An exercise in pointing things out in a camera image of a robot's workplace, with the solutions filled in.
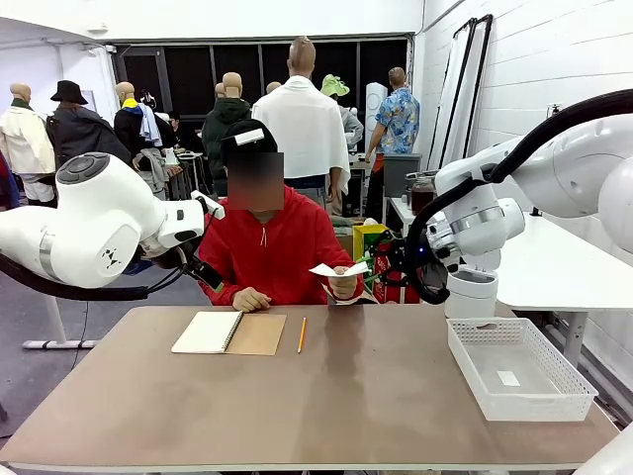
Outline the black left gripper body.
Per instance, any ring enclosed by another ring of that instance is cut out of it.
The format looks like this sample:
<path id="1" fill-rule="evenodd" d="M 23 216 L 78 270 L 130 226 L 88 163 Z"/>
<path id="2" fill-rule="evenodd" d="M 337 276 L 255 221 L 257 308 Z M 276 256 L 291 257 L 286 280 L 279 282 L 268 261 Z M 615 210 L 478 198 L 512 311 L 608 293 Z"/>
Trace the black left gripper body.
<path id="1" fill-rule="evenodd" d="M 199 258 L 196 250 L 188 246 L 173 247 L 149 260 L 163 269 L 182 270 L 184 274 L 197 280 L 211 278 L 211 266 Z"/>

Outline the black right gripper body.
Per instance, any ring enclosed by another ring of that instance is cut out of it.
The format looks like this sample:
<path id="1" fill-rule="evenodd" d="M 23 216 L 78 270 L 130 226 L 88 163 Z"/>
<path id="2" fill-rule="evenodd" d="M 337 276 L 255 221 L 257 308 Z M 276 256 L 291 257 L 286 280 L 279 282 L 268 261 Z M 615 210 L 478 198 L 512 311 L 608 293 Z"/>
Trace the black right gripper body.
<path id="1" fill-rule="evenodd" d="M 391 239 L 387 243 L 385 256 L 388 260 L 385 271 L 385 283 L 392 287 L 407 287 L 419 280 L 420 272 L 415 271 L 414 278 L 407 274 L 407 260 L 405 256 L 406 241 L 401 237 Z"/>

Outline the person's left hand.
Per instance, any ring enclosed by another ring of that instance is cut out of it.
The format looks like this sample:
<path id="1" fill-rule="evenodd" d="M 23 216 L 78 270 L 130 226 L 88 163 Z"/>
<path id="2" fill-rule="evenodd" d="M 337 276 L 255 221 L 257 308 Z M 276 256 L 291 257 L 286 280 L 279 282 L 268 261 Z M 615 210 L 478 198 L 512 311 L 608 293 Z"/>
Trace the person's left hand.
<path id="1" fill-rule="evenodd" d="M 334 276 L 328 278 L 328 286 L 337 301 L 347 301 L 356 294 L 358 278 L 356 275 L 347 275 L 347 270 L 345 266 L 336 266 L 333 268 Z"/>

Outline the person's right hand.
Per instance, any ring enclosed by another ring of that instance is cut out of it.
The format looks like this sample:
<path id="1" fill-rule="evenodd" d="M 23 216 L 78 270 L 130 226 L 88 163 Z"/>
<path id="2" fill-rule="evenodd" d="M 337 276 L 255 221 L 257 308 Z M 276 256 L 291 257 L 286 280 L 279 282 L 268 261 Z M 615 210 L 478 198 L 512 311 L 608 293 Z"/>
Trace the person's right hand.
<path id="1" fill-rule="evenodd" d="M 236 292 L 232 298 L 232 307 L 239 312 L 252 313 L 270 308 L 271 298 L 266 294 L 248 287 Z"/>

